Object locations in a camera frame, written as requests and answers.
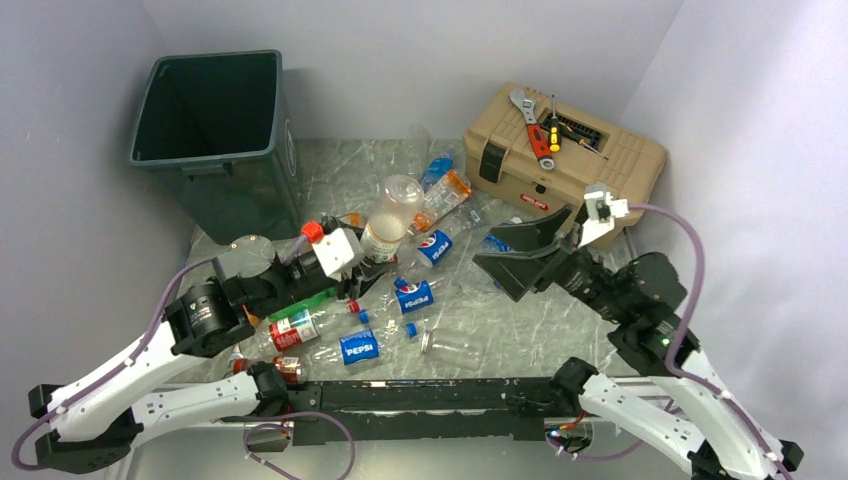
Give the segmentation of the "tan plastic toolbox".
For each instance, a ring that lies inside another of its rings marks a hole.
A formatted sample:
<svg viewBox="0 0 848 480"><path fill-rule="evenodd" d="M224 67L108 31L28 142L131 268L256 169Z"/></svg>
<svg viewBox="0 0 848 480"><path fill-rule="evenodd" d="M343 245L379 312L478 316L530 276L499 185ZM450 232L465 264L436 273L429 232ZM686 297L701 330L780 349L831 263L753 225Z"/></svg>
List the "tan plastic toolbox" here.
<svg viewBox="0 0 848 480"><path fill-rule="evenodd" d="M466 174L474 189L533 215L570 205L579 209L587 186L605 184L617 198L646 203L669 159L653 139L556 100L561 149L551 171L541 168L529 145L521 112L510 101L523 88L548 136L550 96L516 83L505 84L462 137Z"/></svg>

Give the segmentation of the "yellow black screwdriver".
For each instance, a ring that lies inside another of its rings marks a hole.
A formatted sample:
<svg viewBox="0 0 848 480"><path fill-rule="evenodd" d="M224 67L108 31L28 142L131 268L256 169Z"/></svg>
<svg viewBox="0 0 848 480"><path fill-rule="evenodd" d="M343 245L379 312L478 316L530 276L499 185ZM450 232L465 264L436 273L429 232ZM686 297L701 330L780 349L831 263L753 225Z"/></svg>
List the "yellow black screwdriver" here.
<svg viewBox="0 0 848 480"><path fill-rule="evenodd" d="M556 153L561 149L561 133L559 117L556 110L556 97L550 95L551 115L549 120L548 145L551 152Z"/></svg>

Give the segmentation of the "clear orange-label bottle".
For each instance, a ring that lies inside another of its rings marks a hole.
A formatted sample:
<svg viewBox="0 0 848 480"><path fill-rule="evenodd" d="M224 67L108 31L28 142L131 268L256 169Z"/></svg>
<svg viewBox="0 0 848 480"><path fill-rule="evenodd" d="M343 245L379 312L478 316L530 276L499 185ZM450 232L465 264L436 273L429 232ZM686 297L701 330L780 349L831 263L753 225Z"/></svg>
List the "clear orange-label bottle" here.
<svg viewBox="0 0 848 480"><path fill-rule="evenodd" d="M472 193L471 181L455 169L446 172L424 195L423 209L412 222L415 232L426 232Z"/></svg>

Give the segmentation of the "crushed red soda can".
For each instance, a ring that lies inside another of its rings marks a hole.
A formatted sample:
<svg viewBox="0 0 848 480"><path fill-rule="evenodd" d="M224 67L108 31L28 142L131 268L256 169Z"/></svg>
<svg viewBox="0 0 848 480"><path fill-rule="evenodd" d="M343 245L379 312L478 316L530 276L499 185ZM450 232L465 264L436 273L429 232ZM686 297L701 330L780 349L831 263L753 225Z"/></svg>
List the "crushed red soda can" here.
<svg viewBox="0 0 848 480"><path fill-rule="evenodd" d="M302 385L308 380L308 363L298 356L277 355L267 359L239 358L232 360L229 369L233 374L246 371L258 363L274 366L282 375L287 385Z"/></svg>

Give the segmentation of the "red label Coke bottle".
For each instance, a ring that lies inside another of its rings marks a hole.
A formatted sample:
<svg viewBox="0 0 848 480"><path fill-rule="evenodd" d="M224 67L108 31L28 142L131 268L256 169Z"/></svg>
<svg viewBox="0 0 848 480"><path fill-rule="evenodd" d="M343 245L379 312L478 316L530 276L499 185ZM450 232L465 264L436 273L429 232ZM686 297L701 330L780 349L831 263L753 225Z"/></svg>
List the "red label Coke bottle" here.
<svg viewBox="0 0 848 480"><path fill-rule="evenodd" d="M316 339L330 339L359 325L360 303L330 302L295 313L274 313L262 320L251 338L261 355L274 355Z"/></svg>

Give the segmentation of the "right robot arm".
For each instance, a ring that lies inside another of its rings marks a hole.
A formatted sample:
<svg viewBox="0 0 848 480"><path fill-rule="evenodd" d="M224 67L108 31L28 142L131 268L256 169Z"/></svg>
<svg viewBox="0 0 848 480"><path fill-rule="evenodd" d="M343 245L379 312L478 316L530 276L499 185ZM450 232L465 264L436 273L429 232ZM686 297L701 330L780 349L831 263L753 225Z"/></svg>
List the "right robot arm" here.
<svg viewBox="0 0 848 480"><path fill-rule="evenodd" d="M695 252L693 284L685 288L669 259L649 252L611 271L588 250L604 223L586 219L575 237L558 229L563 208L526 223L504 223L491 234L504 252L474 256L513 300L557 285L589 307L614 330L609 341L641 377L662 389L679 414L630 393L579 358L566 360L551 377L557 411L591 413L614 423L662 453L693 479L788 479L804 453L795 442L764 430L721 381L690 329L704 281L703 243L687 221L681 227Z"/></svg>

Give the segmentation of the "dark green trash bin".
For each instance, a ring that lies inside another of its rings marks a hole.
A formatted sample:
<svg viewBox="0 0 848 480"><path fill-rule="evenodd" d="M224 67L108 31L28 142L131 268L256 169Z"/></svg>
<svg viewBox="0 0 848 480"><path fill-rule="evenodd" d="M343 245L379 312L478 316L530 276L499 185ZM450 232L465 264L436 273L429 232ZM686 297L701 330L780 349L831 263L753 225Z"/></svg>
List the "dark green trash bin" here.
<svg viewBox="0 0 848 480"><path fill-rule="evenodd" d="M274 49L166 56L147 80L129 152L217 244L297 236L300 162Z"/></svg>

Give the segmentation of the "red-handled adjustable wrench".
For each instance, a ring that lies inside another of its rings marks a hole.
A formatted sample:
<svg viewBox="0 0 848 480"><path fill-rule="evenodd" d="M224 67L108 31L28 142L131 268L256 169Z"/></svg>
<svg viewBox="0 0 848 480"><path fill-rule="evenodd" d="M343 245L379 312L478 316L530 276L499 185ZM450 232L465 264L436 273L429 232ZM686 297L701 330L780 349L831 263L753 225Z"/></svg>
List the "red-handled adjustable wrench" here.
<svg viewBox="0 0 848 480"><path fill-rule="evenodd" d="M543 170L553 170L556 164L548 144L548 136L540 126L535 113L536 101L529 98L523 88L513 89L509 98L524 118L529 145L539 165Z"/></svg>

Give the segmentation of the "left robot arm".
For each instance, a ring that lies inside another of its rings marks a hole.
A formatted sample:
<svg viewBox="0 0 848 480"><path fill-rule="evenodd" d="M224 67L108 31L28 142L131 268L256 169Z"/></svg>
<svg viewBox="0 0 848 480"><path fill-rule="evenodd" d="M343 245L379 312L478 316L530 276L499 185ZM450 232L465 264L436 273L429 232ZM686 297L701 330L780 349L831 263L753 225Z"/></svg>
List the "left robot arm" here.
<svg viewBox="0 0 848 480"><path fill-rule="evenodd" d="M283 422L308 416L282 374L258 362L227 378L166 391L172 377L250 338L264 318L329 292L355 300L391 267L363 253L365 232L335 218L306 224L289 251L245 235L210 261L213 275L175 296L166 290L145 332L66 385L28 395L35 468L88 474L172 431L228 418Z"/></svg>

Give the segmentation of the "crushed clear blue bottle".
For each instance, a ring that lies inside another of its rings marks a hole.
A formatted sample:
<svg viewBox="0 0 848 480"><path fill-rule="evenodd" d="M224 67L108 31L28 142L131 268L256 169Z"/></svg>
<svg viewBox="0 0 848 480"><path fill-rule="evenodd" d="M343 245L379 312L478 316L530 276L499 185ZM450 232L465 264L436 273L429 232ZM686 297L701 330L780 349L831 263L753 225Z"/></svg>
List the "crushed clear blue bottle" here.
<svg viewBox="0 0 848 480"><path fill-rule="evenodd" d="M458 208L464 225L469 230L477 230L488 225L483 207L475 197L469 197Z"/></svg>

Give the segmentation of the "clear ribbed plastic jar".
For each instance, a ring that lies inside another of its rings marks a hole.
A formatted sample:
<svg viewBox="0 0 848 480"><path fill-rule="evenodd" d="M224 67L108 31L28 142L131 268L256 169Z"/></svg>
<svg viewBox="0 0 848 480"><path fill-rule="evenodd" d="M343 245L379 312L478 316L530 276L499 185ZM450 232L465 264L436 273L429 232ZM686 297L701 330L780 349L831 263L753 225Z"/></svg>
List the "clear ribbed plastic jar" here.
<svg viewBox="0 0 848 480"><path fill-rule="evenodd" d="M388 176L382 183L369 219L388 217L409 225L422 210L424 196L423 188L415 178L409 175Z"/></svg>

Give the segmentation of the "tall clear bottle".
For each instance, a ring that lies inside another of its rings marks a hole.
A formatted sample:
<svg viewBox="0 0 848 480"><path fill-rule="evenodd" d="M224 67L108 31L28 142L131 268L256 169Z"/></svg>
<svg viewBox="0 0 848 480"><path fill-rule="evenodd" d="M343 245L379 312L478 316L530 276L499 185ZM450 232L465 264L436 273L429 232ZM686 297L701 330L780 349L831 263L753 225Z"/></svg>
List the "tall clear bottle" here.
<svg viewBox="0 0 848 480"><path fill-rule="evenodd" d="M404 142L405 166L410 176L418 178L424 171L429 160L431 143L429 130L419 124L413 124Z"/></svg>

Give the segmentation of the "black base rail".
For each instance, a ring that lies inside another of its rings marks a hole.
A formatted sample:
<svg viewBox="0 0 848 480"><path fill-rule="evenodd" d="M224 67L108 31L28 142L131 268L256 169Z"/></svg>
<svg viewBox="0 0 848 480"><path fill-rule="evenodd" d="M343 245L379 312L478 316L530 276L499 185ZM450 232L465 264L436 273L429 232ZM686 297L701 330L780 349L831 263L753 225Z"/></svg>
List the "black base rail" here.
<svg viewBox="0 0 848 480"><path fill-rule="evenodd" d="M546 377L310 381L288 394L281 411L297 446L347 438L541 441L582 412Z"/></svg>

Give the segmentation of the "blue label water bottle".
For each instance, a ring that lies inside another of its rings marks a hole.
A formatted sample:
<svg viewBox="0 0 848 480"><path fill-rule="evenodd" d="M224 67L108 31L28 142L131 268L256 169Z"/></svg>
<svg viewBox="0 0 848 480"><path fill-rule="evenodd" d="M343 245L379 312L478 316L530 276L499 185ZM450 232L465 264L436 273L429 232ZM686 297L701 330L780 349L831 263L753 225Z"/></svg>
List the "blue label water bottle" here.
<svg viewBox="0 0 848 480"><path fill-rule="evenodd" d="M430 161L425 167L419 183L427 193L448 171L453 168L454 160L450 154L443 154Z"/></svg>

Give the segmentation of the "green plastic bottle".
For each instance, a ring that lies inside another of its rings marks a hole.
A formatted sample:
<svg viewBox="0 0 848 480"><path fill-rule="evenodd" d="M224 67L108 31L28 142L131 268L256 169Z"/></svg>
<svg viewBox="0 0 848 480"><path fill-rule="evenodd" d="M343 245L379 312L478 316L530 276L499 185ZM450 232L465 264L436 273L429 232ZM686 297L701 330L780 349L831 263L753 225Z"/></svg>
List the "green plastic bottle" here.
<svg viewBox="0 0 848 480"><path fill-rule="evenodd" d="M265 317L268 322L274 322L278 320L282 320L284 318L289 318L294 314L297 314L301 311L315 308L321 306L327 302L335 301L337 299L337 292L335 288L328 288L323 290L305 300L301 300L297 303L289 305L281 310L278 310L274 313L269 314Z"/></svg>

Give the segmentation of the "white-capped blue water bottle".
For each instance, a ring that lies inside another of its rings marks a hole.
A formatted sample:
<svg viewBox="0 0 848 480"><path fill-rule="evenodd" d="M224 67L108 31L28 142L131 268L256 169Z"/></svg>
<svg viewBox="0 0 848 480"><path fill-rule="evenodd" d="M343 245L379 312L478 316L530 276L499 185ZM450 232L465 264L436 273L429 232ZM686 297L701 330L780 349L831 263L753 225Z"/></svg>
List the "white-capped blue water bottle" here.
<svg viewBox="0 0 848 480"><path fill-rule="evenodd" d="M512 217L508 221L502 222L501 226L511 224L521 224L523 220L519 217ZM481 251L483 253L509 253L513 248L499 237L489 233L481 242Z"/></svg>

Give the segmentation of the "Starbucks latte bottle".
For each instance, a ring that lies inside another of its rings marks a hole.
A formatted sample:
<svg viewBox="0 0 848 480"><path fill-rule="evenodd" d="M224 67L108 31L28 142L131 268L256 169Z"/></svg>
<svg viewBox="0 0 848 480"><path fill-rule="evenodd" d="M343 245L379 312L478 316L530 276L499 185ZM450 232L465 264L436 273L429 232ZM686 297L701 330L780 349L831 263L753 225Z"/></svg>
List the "Starbucks latte bottle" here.
<svg viewBox="0 0 848 480"><path fill-rule="evenodd" d="M370 217L360 239L365 256L377 263L390 261L407 236L408 228L408 223L393 214Z"/></svg>

